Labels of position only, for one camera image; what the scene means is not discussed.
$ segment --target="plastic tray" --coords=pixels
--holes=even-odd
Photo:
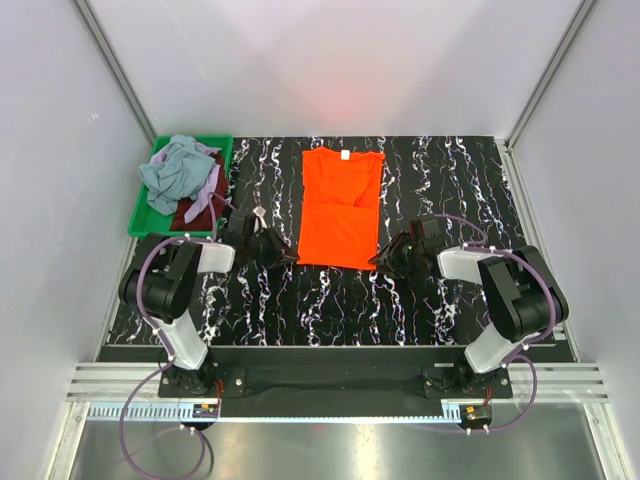
[[[153,144],[154,153],[159,152],[165,147],[172,135],[163,135],[158,137]],[[193,135],[198,142],[203,143],[209,147],[218,147],[222,149],[220,152],[224,158],[224,171],[229,177],[229,168],[231,166],[231,155],[233,153],[233,137],[229,135]],[[140,187],[140,193],[138,194],[138,200],[136,206],[131,214],[131,221],[129,222],[129,235],[132,237],[145,237],[148,233],[156,232],[163,235],[175,237],[178,235],[184,235],[189,233],[194,237],[206,237],[211,234],[211,231],[196,231],[196,232],[183,232],[183,231],[171,231],[171,222],[173,221],[173,215],[162,215],[156,212],[147,203],[147,193],[149,189],[146,185]]]

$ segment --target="white wall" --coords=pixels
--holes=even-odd
[[[579,0],[91,0],[160,133],[506,136]]]
[[[0,7],[0,478],[43,478],[150,148],[67,0]]]
[[[581,354],[640,472],[640,3],[600,2],[516,145]]]

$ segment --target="folded orange shirt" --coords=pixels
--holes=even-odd
[[[378,250],[383,153],[321,147],[302,153],[302,224],[299,264],[374,270]]]

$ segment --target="dark red cloth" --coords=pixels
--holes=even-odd
[[[229,181],[224,172],[224,158],[219,153],[211,155],[216,159],[216,163],[220,165],[218,171],[218,183],[216,185],[216,193],[224,198],[227,195],[227,188],[229,188]],[[226,204],[217,197],[212,198],[213,210],[216,212],[216,218],[219,218],[224,212]],[[205,208],[191,223],[185,223],[184,214],[193,205],[193,200],[190,198],[183,198],[178,202],[178,208],[173,215],[173,221],[169,230],[172,232],[210,232],[213,230],[213,222],[211,221],[211,210],[209,207]]]

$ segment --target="crumpled cloth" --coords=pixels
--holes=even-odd
[[[163,150],[163,155],[154,155],[153,163],[141,165],[139,172],[149,189],[149,206],[162,215],[171,215],[180,199],[198,198],[215,162],[198,148],[193,138],[184,135],[171,137]]]

